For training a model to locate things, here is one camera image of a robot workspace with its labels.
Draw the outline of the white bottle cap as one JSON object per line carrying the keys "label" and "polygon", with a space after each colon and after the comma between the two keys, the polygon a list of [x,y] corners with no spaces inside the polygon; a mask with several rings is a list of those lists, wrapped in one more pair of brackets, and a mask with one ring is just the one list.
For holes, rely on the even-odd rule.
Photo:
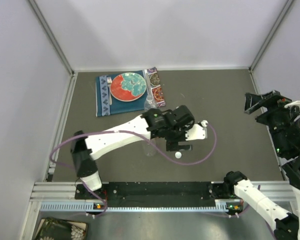
{"label": "white bottle cap", "polygon": [[177,158],[177,159],[180,159],[181,157],[182,157],[182,153],[181,152],[176,152],[175,153],[175,157]]}

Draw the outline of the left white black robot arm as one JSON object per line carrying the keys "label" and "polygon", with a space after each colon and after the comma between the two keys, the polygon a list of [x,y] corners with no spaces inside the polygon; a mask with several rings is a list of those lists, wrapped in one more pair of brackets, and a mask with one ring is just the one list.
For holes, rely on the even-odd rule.
{"label": "left white black robot arm", "polygon": [[176,151],[179,142],[192,141],[201,127],[190,110],[181,105],[174,110],[161,111],[151,108],[121,125],[101,131],[100,134],[75,133],[70,153],[78,178],[86,185],[92,198],[99,198],[104,191],[96,160],[126,145],[155,138],[166,140],[168,151]]}

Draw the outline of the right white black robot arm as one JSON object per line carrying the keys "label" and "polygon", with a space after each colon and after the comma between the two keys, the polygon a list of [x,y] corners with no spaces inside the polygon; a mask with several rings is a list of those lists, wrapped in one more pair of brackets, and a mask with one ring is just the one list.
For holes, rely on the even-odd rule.
{"label": "right white black robot arm", "polygon": [[300,100],[293,101],[279,91],[245,94],[244,113],[264,108],[255,118],[268,128],[276,155],[285,159],[281,170],[287,181],[263,183],[260,187],[240,171],[224,177],[223,192],[239,198],[267,223],[277,240],[300,240]]}

